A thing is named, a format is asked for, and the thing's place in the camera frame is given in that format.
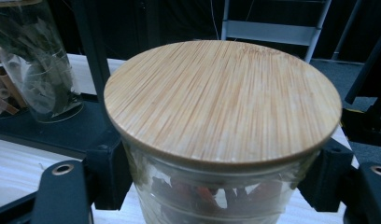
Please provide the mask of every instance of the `leaves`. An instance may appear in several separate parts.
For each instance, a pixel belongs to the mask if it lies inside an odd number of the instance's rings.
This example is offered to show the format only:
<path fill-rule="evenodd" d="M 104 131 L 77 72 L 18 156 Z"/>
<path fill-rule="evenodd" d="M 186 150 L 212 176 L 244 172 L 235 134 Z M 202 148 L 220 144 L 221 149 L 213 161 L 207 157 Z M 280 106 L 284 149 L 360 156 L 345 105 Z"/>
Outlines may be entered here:
<path fill-rule="evenodd" d="M 40 18 L 21 24 L 0 13 L 0 47 L 31 65 L 19 89 L 34 111 L 54 116 L 80 104 L 66 55 L 57 54 L 63 49 L 53 25 Z"/>

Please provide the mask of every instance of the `wooden lid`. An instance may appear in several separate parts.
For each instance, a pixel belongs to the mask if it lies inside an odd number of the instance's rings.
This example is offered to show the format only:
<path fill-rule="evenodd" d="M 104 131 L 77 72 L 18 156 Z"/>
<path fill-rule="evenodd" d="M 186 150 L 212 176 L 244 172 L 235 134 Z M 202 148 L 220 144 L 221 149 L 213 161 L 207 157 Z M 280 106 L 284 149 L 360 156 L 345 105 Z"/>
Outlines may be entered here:
<path fill-rule="evenodd" d="M 218 170 L 278 165 L 319 149 L 341 116 L 337 90 L 287 53 L 230 41 L 151 49 L 106 84 L 122 136 L 159 159 Z"/>

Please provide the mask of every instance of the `bamboo texture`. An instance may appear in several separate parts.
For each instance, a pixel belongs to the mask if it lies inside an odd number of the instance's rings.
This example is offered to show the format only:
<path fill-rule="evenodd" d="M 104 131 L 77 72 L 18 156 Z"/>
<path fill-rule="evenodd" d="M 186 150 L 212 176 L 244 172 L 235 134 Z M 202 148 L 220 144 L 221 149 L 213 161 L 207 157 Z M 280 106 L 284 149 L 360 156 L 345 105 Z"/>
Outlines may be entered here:
<path fill-rule="evenodd" d="M 124 139 L 190 166 L 233 168 L 300 159 L 341 116 L 331 82 L 279 50 L 190 41 L 145 51 L 106 84 L 108 115 Z"/>

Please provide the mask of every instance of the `dark background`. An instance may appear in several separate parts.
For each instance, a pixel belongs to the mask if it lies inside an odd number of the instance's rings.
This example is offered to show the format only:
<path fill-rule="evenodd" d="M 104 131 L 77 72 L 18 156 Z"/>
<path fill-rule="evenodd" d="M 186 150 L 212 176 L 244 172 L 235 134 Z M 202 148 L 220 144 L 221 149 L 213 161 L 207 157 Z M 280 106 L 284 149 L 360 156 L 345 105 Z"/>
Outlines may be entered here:
<path fill-rule="evenodd" d="M 332 58 L 356 2 L 332 0 L 313 58 Z M 127 60 L 164 44 L 217 39 L 223 4 L 224 0 L 97 0 L 100 24 L 96 25 L 102 29 L 107 56 Z M 84 54 L 71 0 L 49 0 L 49 5 L 67 52 Z M 321 9 L 321 1 L 255 0 L 252 4 L 252 0 L 232 0 L 229 18 L 244 21 L 249 12 L 248 21 L 313 26 Z M 365 63 L 380 35 L 381 0 L 361 0 L 337 60 Z M 306 51 L 303 46 L 239 41 L 262 44 L 300 57 Z"/>

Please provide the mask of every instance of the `table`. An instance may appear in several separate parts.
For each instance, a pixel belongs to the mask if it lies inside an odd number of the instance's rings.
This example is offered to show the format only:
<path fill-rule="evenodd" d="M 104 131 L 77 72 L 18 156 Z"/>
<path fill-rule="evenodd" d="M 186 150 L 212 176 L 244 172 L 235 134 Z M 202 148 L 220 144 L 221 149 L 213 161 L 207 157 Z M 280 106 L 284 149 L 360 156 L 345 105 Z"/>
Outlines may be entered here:
<path fill-rule="evenodd" d="M 84 56 L 69 55 L 74 72 L 81 80 L 83 92 L 94 93 L 92 78 Z M 110 70 L 114 71 L 123 61 L 109 60 Z M 333 139 L 350 148 L 340 127 L 332 136 Z M 0 206 L 10 203 L 20 197 L 37 190 L 43 171 L 59 161 L 73 160 L 64 155 L 50 153 L 37 148 L 20 146 L 0 140 Z M 338 213 L 318 213 L 304 200 L 298 190 L 295 190 L 286 212 L 278 223 L 343 223 L 346 207 L 341 204 Z M 106 223 L 145 223 L 134 186 L 130 188 L 120 211 L 101 211 L 92 208 L 94 222 Z"/>

